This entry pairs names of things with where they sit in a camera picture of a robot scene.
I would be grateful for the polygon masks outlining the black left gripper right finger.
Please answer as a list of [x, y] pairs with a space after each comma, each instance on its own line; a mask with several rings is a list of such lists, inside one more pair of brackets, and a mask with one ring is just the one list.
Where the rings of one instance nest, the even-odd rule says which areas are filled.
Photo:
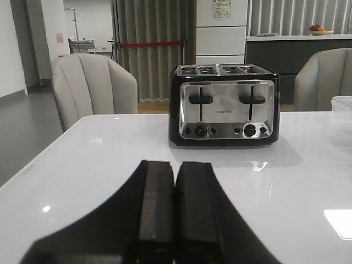
[[235, 209], [210, 163], [183, 162], [175, 186], [176, 263], [278, 263]]

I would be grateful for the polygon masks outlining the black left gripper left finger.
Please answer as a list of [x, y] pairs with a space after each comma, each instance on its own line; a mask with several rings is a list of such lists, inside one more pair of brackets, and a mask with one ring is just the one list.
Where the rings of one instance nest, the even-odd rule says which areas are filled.
[[143, 160], [108, 200], [33, 243], [22, 263], [172, 263], [174, 177]]

